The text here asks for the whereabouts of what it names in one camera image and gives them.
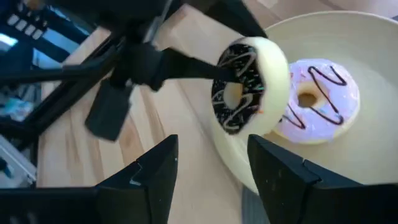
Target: white plate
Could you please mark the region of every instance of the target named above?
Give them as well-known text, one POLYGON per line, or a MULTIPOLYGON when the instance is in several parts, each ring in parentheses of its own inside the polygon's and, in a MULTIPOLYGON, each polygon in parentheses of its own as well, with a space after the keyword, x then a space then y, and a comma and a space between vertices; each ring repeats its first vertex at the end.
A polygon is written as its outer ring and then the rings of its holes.
MULTIPOLYGON (((346 67, 359 86, 361 111, 353 127, 324 144, 266 139, 362 184, 398 182, 398 22, 362 12, 318 12, 266 29, 289 63, 326 58, 346 67)), ((253 191, 246 143, 213 121, 217 150, 232 173, 253 191)))

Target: wooden table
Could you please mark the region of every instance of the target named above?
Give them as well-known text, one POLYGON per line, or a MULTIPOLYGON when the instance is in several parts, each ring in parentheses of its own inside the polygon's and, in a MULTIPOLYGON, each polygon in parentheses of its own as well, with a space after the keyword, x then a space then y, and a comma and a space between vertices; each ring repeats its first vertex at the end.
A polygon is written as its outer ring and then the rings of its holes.
MULTIPOLYGON (((398 14, 395 0, 245 0, 261 26, 314 11, 350 9, 387 17, 398 14)), ((81 63, 109 32, 97 29, 65 63, 81 63)), ((163 26, 160 48, 173 46, 215 63, 239 34, 184 7, 163 26)), ((43 85, 47 96, 56 84, 43 85)), ((178 177, 169 223, 241 223, 241 184, 217 155, 210 136, 210 85, 206 80, 172 80, 158 92, 140 86, 120 138, 107 142, 84 127, 98 86, 42 135, 40 187, 91 186, 137 159, 170 134, 179 135, 178 177)))

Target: pink icing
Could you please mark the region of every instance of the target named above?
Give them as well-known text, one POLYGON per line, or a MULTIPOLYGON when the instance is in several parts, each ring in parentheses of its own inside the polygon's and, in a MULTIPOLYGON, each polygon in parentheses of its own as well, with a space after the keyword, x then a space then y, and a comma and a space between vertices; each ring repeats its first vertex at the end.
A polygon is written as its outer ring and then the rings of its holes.
POLYGON ((345 122, 354 116, 359 106, 359 90, 353 78, 343 66, 325 59, 303 59, 291 63, 290 74, 292 84, 290 87, 289 105, 286 107, 284 118, 282 118, 282 121, 277 125, 277 129, 292 142, 333 139, 335 131, 344 126, 345 122), (331 69, 332 66, 335 72, 346 82, 346 85, 337 85, 312 70, 317 82, 321 83, 326 88, 325 93, 335 106, 335 109, 338 110, 337 113, 327 100, 324 104, 314 109, 302 108, 298 105, 297 88, 300 83, 314 82, 311 74, 308 72, 308 68, 311 66, 316 67, 330 80, 340 83, 341 80, 331 69), (314 110, 336 122, 338 122, 340 116, 342 116, 344 122, 341 125, 333 124, 327 119, 322 118, 322 116, 317 114, 314 110), (295 123, 300 126, 300 121, 305 125, 305 129, 293 124, 295 123))

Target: pink frosted donut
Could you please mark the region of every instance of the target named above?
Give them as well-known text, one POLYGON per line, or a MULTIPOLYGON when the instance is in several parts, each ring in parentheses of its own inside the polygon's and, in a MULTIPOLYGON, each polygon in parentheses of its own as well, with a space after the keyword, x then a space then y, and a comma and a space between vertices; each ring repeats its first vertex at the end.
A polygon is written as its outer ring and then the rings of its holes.
POLYGON ((275 132, 289 141, 318 144, 347 131, 359 112, 359 90, 348 71, 325 59, 290 64, 290 98, 275 132))

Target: donut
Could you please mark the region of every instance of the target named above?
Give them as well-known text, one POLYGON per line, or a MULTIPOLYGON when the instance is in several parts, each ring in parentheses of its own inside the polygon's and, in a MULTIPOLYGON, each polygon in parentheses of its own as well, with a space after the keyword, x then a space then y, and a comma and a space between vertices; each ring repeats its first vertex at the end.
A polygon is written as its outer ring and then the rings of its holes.
POLYGON ((349 72, 326 59, 298 60, 289 69, 289 103, 274 131, 299 144, 319 144, 345 133, 360 108, 359 89, 349 72))
POLYGON ((233 136, 266 134, 278 123, 289 99, 289 64, 281 49, 262 37, 244 37, 221 55, 240 83, 214 80, 211 100, 222 129, 233 136))

